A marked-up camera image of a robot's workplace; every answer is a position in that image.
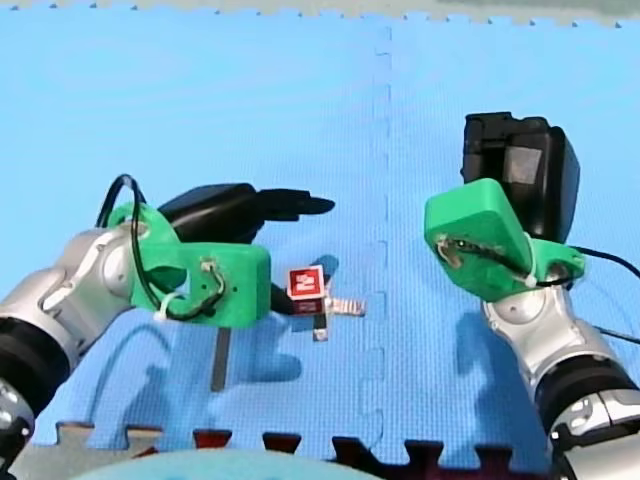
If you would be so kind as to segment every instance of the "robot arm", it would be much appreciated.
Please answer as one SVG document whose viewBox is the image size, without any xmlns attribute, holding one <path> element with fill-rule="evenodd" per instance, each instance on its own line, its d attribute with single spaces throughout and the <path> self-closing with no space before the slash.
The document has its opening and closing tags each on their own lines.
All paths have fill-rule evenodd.
<svg viewBox="0 0 640 480">
<path fill-rule="evenodd" d="M 571 308 L 585 261 L 564 245 L 579 183 L 570 143 L 543 118 L 470 115 L 462 175 L 464 186 L 427 202 L 425 239 L 511 346 L 552 480 L 640 478 L 640 390 Z"/>
<path fill-rule="evenodd" d="M 131 259 L 125 226 L 83 232 L 0 303 L 0 471 L 82 356 L 132 308 Z"/>
<path fill-rule="evenodd" d="M 518 358 L 548 435 L 552 480 L 640 478 L 640 390 L 602 334 L 547 287 L 483 303 Z"/>
<path fill-rule="evenodd" d="M 168 318 L 240 328 L 270 308 L 292 310 L 286 294 L 270 282 L 268 253 L 248 244 L 265 220 L 295 221 L 300 214 L 321 214 L 334 206 L 309 192 L 257 192 L 237 184 L 198 187 L 158 210 L 134 203 L 112 211 L 126 184 L 136 191 L 135 180 L 118 177 L 97 227 L 76 235 L 52 267 L 27 276 L 0 302 L 0 478 L 59 386 L 123 312 L 160 307 Z M 144 202 L 139 190 L 136 197 Z M 142 272 L 136 248 L 144 259 Z M 149 277 L 155 301 L 142 285 L 143 276 Z M 187 298 L 172 296 L 187 276 L 192 287 Z M 210 298 L 216 300 L 215 310 L 193 308 Z M 169 301 L 177 306 L 174 313 Z M 184 313 L 194 310 L 198 313 Z"/>
</svg>

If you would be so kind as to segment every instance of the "blue foam mat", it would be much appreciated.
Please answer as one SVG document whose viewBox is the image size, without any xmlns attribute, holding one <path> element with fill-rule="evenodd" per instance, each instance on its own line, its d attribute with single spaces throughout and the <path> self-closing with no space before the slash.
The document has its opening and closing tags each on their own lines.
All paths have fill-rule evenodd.
<svg viewBox="0 0 640 480">
<path fill-rule="evenodd" d="M 374 453 L 402 462 L 406 438 L 442 440 L 441 462 L 478 466 L 473 445 L 514 448 L 513 467 L 546 468 L 544 434 L 506 345 L 485 326 L 478 302 L 425 255 L 425 199 L 461 183 L 464 116 L 483 111 L 542 115 L 562 126 L 582 164 L 570 242 L 638 263 L 632 207 L 639 103 L 637 30 L 515 27 L 420 17 L 398 22 L 392 42 L 387 324 L 379 334 L 386 381 L 372 387 L 384 412 Z M 573 291 L 579 315 L 638 333 L 637 279 L 593 261 Z M 615 344 L 639 378 L 637 347 Z"/>
<path fill-rule="evenodd" d="M 366 300 L 384 276 L 384 191 L 370 175 L 376 22 L 86 5 L 0 13 L 5 221 L 20 229 L 3 241 L 0 289 L 90 227 L 127 171 L 156 205 L 234 181 L 335 200 L 330 214 L 267 225 L 258 242 L 277 282 L 330 256 L 336 295 Z M 360 396 L 378 366 L 363 319 L 336 319 L 328 343 L 314 344 L 305 320 L 275 316 L 235 332 L 220 396 L 209 393 L 215 331 L 150 319 L 118 319 L 43 414 L 37 442 L 54 442 L 59 420 L 95 422 L 102 447 L 122 445 L 125 424 L 163 428 L 166 449 L 190 447 L 197 428 L 232 430 L 244 447 L 295 432 L 315 457 L 332 455 L 336 434 L 379 438 L 381 416 Z"/>
<path fill-rule="evenodd" d="M 0 11 L 5 219 L 20 228 L 4 236 L 1 291 L 55 259 L 126 170 L 155 204 L 225 181 L 336 200 L 334 212 L 269 225 L 259 241 L 275 279 L 331 255 L 336 293 L 369 301 L 364 320 L 336 319 L 326 344 L 276 316 L 234 333 L 230 389 L 217 396 L 215 331 L 131 312 L 61 389 L 36 440 L 52 443 L 59 420 L 94 421 L 94 446 L 122 445 L 125 424 L 165 429 L 168 449 L 189 446 L 196 428 L 230 429 L 243 447 L 289 432 L 302 435 L 301 454 L 326 458 L 330 438 L 346 435 L 401 462 L 404 440 L 425 439 L 443 441 L 442 462 L 458 467 L 477 464 L 474 445 L 498 443 L 514 447 L 514 468 L 543 470 L 544 437 L 511 353 L 421 238 L 426 198 L 460 184 L 464 115 L 511 110 L 546 116 L 574 144 L 583 176 L 572 242 L 640 262 L 624 216 L 638 172 L 640 29 L 535 24 Z M 634 332 L 634 281 L 593 262 L 577 311 Z M 638 379 L 636 352 L 615 348 Z"/>
</svg>

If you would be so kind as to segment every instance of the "wire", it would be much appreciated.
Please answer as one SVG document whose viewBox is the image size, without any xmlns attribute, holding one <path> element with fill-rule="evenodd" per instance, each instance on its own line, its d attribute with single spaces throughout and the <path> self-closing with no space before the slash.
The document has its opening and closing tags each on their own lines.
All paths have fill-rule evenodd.
<svg viewBox="0 0 640 480">
<path fill-rule="evenodd" d="M 617 338 L 619 340 L 624 340 L 625 342 L 635 343 L 636 345 L 640 345 L 640 338 L 634 337 L 633 335 L 627 335 L 626 333 L 616 332 L 615 330 L 609 330 L 604 327 L 594 326 L 596 330 L 598 330 L 603 335 L 607 335 L 609 337 Z"/>
<path fill-rule="evenodd" d="M 493 260 L 493 261 L 499 263 L 500 265 L 504 266 L 505 268 L 511 270 L 513 273 L 515 273 L 516 275 L 518 275 L 520 277 L 524 278 L 524 277 L 526 277 L 526 275 L 528 275 L 530 273 L 530 272 L 526 272 L 524 269 L 520 268 L 515 262 L 513 262 L 511 259 L 509 259 L 505 255 L 500 255 L 499 253 L 495 252 L 494 250 L 488 249 L 486 247 L 481 247 L 479 245 L 475 245 L 473 243 L 469 243 L 469 242 L 464 241 L 464 240 L 448 240 L 446 243 L 450 244 L 450 245 L 454 245 L 456 249 L 458 249 L 458 250 L 460 250 L 462 252 L 471 253 L 471 254 L 477 255 L 478 257 L 485 258 L 487 260 Z M 446 256 L 446 247 L 447 247 L 446 245 L 438 245 L 438 253 L 445 260 L 447 260 L 447 262 L 449 262 L 450 259 Z M 602 258 L 604 260 L 609 260 L 611 262 L 615 262 L 615 263 L 625 267 L 627 270 L 629 270 L 637 278 L 640 279 L 640 269 L 638 269 L 635 265 L 633 265 L 631 262 L 625 260 L 622 257 L 619 257 L 617 255 L 613 255 L 611 253 L 606 253 L 606 252 L 601 252 L 599 250 L 594 250 L 592 248 L 576 247 L 576 246 L 572 246 L 570 248 L 573 248 L 574 250 L 577 250 L 578 252 L 582 253 L 583 255 L 589 255 L 591 257 Z M 568 288 L 570 288 L 570 286 L 574 282 L 574 280 L 575 280 L 574 278 L 559 278 L 559 279 L 556 279 L 556 280 L 539 281 L 539 282 L 536 283 L 536 286 L 544 288 L 544 287 L 555 287 L 555 286 L 561 286 L 562 285 L 562 286 L 568 286 Z M 603 328 L 603 327 L 594 326 L 594 328 L 596 328 L 603 335 L 607 335 L 609 337 L 617 338 L 619 340 L 624 340 L 626 342 L 630 342 L 630 343 L 634 343 L 636 345 L 640 345 L 640 338 L 638 338 L 638 337 L 634 337 L 632 335 L 627 335 L 625 333 L 620 333 L 620 332 L 617 332 L 615 330 L 609 330 L 609 329 Z"/>
<path fill-rule="evenodd" d="M 625 260 L 622 257 L 618 257 L 617 255 L 613 255 L 611 253 L 606 253 L 606 252 L 600 252 L 598 250 L 593 250 L 592 248 L 585 248 L 585 247 L 571 247 L 571 248 L 579 251 L 583 255 L 589 255 L 591 257 L 602 258 L 604 260 L 609 260 L 611 262 L 615 262 L 618 265 L 621 265 L 624 268 L 626 268 L 627 270 L 629 270 L 636 277 L 640 278 L 640 270 L 638 269 L 638 267 L 636 267 L 631 262 L 628 262 L 627 260 Z"/>
<path fill-rule="evenodd" d="M 625 260 L 622 257 L 619 257 L 617 255 L 613 255 L 611 253 L 601 252 L 599 250 L 594 250 L 592 248 L 576 247 L 576 246 L 573 246 L 571 248 L 579 251 L 583 255 L 589 255 L 590 257 L 602 258 L 603 260 L 609 260 L 611 262 L 615 262 L 618 265 L 621 265 L 624 268 L 626 268 L 627 270 L 629 270 L 637 278 L 640 278 L 640 269 L 638 269 L 635 265 L 633 265 L 631 262 Z M 615 330 L 609 330 L 609 329 L 604 328 L 604 327 L 596 326 L 595 328 L 600 333 L 602 333 L 603 335 L 607 335 L 609 337 L 617 338 L 618 340 L 623 340 L 625 342 L 629 342 L 629 343 L 634 343 L 636 345 L 640 345 L 640 338 L 634 337 L 633 335 L 627 335 L 626 333 L 616 332 Z"/>
<path fill-rule="evenodd" d="M 151 301 L 156 310 L 160 310 L 160 308 L 162 308 L 162 300 L 158 298 L 156 293 L 153 291 L 153 288 L 151 288 L 153 281 L 149 279 L 149 276 L 145 271 L 144 266 L 142 265 L 142 254 L 140 253 L 140 242 L 138 236 L 140 230 L 140 210 L 142 208 L 142 204 L 146 204 L 147 202 L 144 195 L 142 194 L 142 191 L 140 190 L 138 182 L 131 175 L 119 175 L 113 181 L 111 187 L 109 187 L 107 195 L 105 196 L 105 200 L 102 204 L 102 208 L 100 209 L 100 213 L 98 214 L 96 227 L 105 228 L 107 226 L 109 215 L 113 211 L 113 207 L 115 206 L 115 202 L 118 198 L 118 195 L 120 194 L 120 191 L 125 186 L 133 192 L 133 211 L 131 214 L 131 250 L 133 253 L 133 262 L 136 268 L 136 273 L 140 278 L 140 284 L 142 285 L 142 289 L 144 290 L 145 294 L 149 298 L 149 301 Z M 222 276 L 220 276 L 220 274 L 216 271 L 214 265 L 208 266 L 207 270 L 212 274 L 214 280 L 216 280 L 216 282 L 218 283 L 218 290 L 186 313 L 173 312 L 170 308 L 167 308 L 167 318 L 178 321 L 189 321 L 200 315 L 210 316 L 215 313 L 214 306 L 224 295 L 225 282 Z"/>
</svg>

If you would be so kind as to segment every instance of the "green 3d-printed mount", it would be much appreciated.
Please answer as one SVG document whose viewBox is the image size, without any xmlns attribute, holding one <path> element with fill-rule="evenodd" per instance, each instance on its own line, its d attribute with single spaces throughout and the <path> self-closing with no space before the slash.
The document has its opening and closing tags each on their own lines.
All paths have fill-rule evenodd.
<svg viewBox="0 0 640 480">
<path fill-rule="evenodd" d="M 115 209 L 108 226 L 116 227 L 131 217 L 133 203 Z M 184 296 L 171 300 L 171 310 L 184 313 L 199 305 L 220 283 L 210 271 L 213 265 L 224 280 L 224 294 L 216 303 L 213 315 L 200 315 L 193 323 L 224 328 L 243 328 L 264 317 L 271 307 L 271 258 L 257 245 L 222 243 L 182 243 L 175 231 L 157 210 L 141 205 L 140 236 L 142 264 L 150 278 L 151 288 L 162 299 L 188 282 Z M 137 308 L 155 310 L 142 287 L 138 275 L 133 275 L 131 304 Z"/>
<path fill-rule="evenodd" d="M 502 186 L 490 178 L 429 199 L 424 235 L 453 283 L 486 302 L 584 274 L 580 252 L 524 232 Z"/>
</svg>

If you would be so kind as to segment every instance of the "white zip tie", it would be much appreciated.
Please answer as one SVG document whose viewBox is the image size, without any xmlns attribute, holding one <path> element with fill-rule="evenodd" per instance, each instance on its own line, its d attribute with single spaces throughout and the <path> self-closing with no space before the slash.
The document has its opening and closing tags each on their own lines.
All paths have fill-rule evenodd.
<svg viewBox="0 0 640 480">
<path fill-rule="evenodd" d="M 156 322 L 165 322 L 168 320 L 167 318 L 167 310 L 169 309 L 169 303 L 174 298 L 184 298 L 184 295 L 180 292 L 171 292 L 162 299 L 160 303 L 160 309 L 153 314 L 153 319 Z"/>
<path fill-rule="evenodd" d="M 531 271 L 529 272 L 529 275 L 527 275 L 527 277 L 524 279 L 524 284 L 527 288 L 535 288 L 538 284 L 538 279 L 536 278 L 537 265 L 535 252 L 533 251 L 533 241 L 531 240 L 531 235 L 529 235 L 527 232 L 524 233 L 524 236 L 527 237 L 527 243 L 529 244 L 529 252 L 531 255 Z"/>
</svg>

